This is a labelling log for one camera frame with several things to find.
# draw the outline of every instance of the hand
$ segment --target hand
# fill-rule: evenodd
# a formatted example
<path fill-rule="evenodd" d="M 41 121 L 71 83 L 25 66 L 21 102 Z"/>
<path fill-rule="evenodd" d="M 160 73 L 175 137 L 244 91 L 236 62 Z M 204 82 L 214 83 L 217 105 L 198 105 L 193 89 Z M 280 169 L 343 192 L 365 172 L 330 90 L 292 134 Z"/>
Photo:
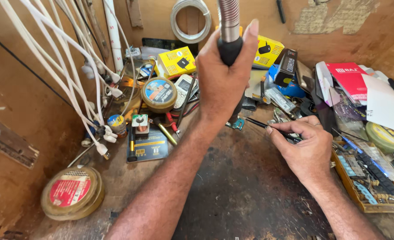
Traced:
<path fill-rule="evenodd" d="M 228 67 L 219 54 L 217 41 L 220 30 L 216 30 L 197 59 L 201 117 L 223 126 L 231 117 L 241 100 L 250 78 L 253 60 L 258 50 L 259 21 L 253 20 L 243 36 L 243 47 L 235 63 Z"/>
<path fill-rule="evenodd" d="M 290 169 L 307 188 L 332 177 L 330 156 L 333 136 L 317 123 L 320 123 L 317 117 L 309 116 L 292 122 L 269 124 L 267 128 L 272 142 L 281 152 Z M 304 140 L 293 145 L 276 129 L 301 134 Z"/>

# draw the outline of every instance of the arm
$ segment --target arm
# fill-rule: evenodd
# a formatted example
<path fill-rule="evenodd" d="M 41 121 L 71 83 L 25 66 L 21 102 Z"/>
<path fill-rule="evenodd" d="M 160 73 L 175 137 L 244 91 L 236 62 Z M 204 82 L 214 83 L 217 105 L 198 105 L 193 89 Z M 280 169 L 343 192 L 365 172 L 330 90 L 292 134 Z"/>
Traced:
<path fill-rule="evenodd" d="M 333 137 L 315 116 L 288 123 L 270 124 L 267 132 L 290 169 L 308 189 L 326 215 L 337 239 L 384 240 L 357 207 L 345 196 L 330 173 Z M 302 134 L 292 145 L 276 130 Z"/>
<path fill-rule="evenodd" d="M 219 31 L 200 51 L 196 63 L 200 109 L 186 135 L 121 213 L 108 239 L 171 239 L 203 156 L 240 101 L 258 49 L 258 22 L 249 25 L 242 53 L 227 67 L 217 49 Z"/>

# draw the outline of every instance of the flexible metal hose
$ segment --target flexible metal hose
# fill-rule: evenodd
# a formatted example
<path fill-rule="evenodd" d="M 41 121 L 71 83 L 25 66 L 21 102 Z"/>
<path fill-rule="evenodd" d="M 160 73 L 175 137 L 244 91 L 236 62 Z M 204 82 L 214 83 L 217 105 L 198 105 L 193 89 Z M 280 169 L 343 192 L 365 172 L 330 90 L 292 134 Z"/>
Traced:
<path fill-rule="evenodd" d="M 178 12 L 188 6 L 198 8 L 206 19 L 206 25 L 203 30 L 194 35 L 185 34 L 179 29 L 178 23 L 176 22 L 176 15 Z M 212 26 L 212 18 L 209 9 L 202 0 L 178 0 L 173 6 L 172 13 L 170 14 L 170 25 L 172 26 L 173 33 L 179 40 L 188 44 L 193 44 L 202 41 L 209 34 L 210 27 Z"/>
<path fill-rule="evenodd" d="M 238 0 L 217 0 L 221 37 L 233 42 L 240 37 L 240 5 Z"/>

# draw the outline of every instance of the raj logo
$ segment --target raj logo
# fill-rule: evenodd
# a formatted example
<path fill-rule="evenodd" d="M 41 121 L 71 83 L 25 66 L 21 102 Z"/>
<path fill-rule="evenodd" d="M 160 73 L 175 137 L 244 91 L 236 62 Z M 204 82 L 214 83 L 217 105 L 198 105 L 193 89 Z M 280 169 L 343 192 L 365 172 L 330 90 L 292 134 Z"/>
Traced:
<path fill-rule="evenodd" d="M 353 73 L 353 72 L 359 72 L 358 68 L 336 68 L 336 72 L 338 73 Z"/>

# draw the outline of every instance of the wooden workbench surface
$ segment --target wooden workbench surface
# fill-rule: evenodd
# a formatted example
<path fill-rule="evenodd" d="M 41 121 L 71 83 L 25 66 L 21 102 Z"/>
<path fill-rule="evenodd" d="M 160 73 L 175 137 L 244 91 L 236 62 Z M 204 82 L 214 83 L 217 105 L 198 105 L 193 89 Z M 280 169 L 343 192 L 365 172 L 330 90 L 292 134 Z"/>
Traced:
<path fill-rule="evenodd" d="M 256 112 L 242 113 L 265 122 L 272 119 L 272 110 L 258 106 Z M 181 131 L 191 117 L 183 119 Z M 126 164 L 126 139 L 109 144 L 109 149 L 109 161 L 96 151 L 82 157 L 102 175 L 106 192 L 102 205 L 77 221 L 45 217 L 31 239 L 103 239 L 139 186 L 162 163 Z M 394 214 L 367 216 L 388 239 L 394 239 Z M 329 239 L 332 232 L 317 202 L 264 130 L 246 123 L 242 131 L 225 127 L 217 135 L 194 178 L 173 239 Z"/>

